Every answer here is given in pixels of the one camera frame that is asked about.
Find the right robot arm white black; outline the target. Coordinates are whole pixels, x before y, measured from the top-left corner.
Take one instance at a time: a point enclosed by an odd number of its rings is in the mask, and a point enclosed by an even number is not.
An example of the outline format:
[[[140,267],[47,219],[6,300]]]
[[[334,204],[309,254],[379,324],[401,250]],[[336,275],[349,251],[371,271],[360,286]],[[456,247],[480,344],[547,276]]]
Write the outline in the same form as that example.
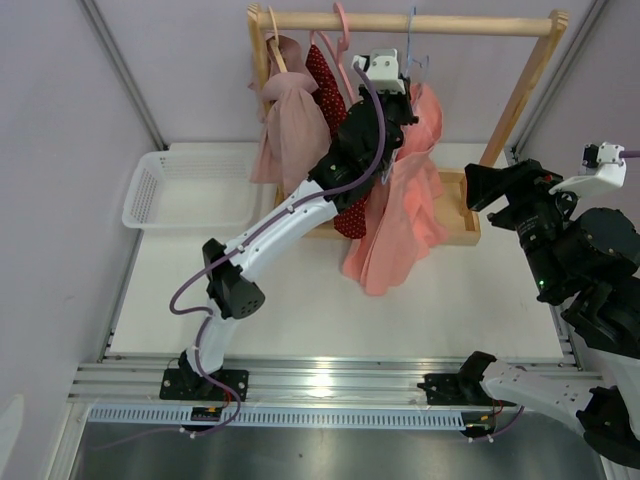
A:
[[[639,466],[639,234],[619,210],[573,214],[595,192],[594,177],[564,179],[535,160],[506,168],[469,164],[466,206],[488,214],[494,227],[513,231],[525,254],[541,303],[570,305],[566,323],[609,366],[611,387],[579,387],[538,376],[476,351],[457,374],[466,402],[501,400],[544,414],[579,434],[599,455]]]

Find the salmon pink skirt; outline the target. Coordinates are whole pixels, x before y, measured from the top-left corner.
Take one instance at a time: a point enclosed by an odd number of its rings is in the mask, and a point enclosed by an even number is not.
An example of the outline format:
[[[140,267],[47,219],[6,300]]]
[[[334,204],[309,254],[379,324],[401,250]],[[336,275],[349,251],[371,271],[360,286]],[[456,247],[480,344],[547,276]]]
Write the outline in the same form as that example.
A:
[[[447,239],[436,219],[435,200],[444,194],[430,155],[440,141],[443,113],[434,91],[425,83],[411,87],[418,122],[404,129],[386,183],[378,182],[366,201],[366,235],[351,243],[342,274],[371,296],[382,296],[408,278],[414,265]]]

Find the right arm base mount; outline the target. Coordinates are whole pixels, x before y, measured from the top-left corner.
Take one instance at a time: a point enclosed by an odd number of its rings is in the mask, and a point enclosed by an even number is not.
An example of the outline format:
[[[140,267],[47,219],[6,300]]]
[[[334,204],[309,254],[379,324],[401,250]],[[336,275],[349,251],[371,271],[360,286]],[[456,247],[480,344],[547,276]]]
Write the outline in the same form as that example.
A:
[[[480,406],[486,403],[483,397],[474,397],[465,393],[460,386],[456,374],[429,373],[425,374],[416,384],[432,406]]]

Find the light blue wire hanger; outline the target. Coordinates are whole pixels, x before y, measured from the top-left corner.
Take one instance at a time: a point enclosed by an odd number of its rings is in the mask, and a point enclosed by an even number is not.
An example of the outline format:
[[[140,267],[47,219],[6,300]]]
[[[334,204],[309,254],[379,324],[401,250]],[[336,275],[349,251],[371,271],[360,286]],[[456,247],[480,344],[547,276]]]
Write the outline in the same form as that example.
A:
[[[414,56],[412,54],[412,33],[414,32],[413,27],[414,27],[414,23],[416,22],[415,20],[416,17],[416,7],[413,7],[408,15],[408,21],[407,21],[407,46],[406,46],[406,60],[404,62],[404,73],[401,74],[402,77],[408,81],[409,80],[409,73],[411,70],[411,66],[413,64],[416,64],[419,66],[419,68],[423,71],[423,75],[426,75],[426,70],[428,69],[428,65],[429,65],[429,56],[426,55],[423,59],[419,60],[416,56]],[[385,121],[383,118],[383,113],[382,113],[382,107],[380,105],[380,102],[378,100],[378,96],[377,96],[377,91],[376,93],[373,95],[373,100],[374,100],[374,106],[376,108],[376,112],[378,114],[378,123],[379,123],[379,134],[380,134],[380,138],[379,138],[379,145],[376,151],[376,156],[374,158],[374,160],[376,161],[376,169],[375,171],[377,173],[380,173],[380,177],[381,177],[381,182],[382,184],[386,184],[387,181],[389,180],[390,176],[391,176],[391,170],[393,167],[393,160],[389,159],[389,157],[384,153],[384,143],[385,143],[385,135],[386,135],[386,129],[385,129]]]

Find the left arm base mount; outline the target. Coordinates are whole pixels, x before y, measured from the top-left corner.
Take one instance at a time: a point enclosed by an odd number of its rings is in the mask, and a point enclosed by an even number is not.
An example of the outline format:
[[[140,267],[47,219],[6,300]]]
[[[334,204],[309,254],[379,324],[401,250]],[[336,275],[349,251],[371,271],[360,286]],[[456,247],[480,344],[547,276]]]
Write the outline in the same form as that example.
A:
[[[234,390],[242,401],[246,399],[249,386],[247,370],[221,369],[213,378]],[[227,398],[227,393],[196,372],[169,368],[164,371],[159,397],[162,400],[221,402]]]

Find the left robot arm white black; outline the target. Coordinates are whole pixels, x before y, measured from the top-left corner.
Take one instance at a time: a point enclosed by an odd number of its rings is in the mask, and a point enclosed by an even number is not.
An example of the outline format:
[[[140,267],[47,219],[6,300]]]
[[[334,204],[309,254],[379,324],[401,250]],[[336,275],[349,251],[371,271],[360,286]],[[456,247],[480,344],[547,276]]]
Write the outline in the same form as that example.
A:
[[[222,244],[202,248],[208,302],[194,345],[179,359],[182,388],[197,400],[209,398],[221,383],[225,351],[240,321],[265,302],[259,273],[317,226],[365,198],[390,169],[404,141],[403,129],[417,122],[407,79],[394,87],[362,86],[362,98],[348,111],[328,152],[294,191],[260,222]]]

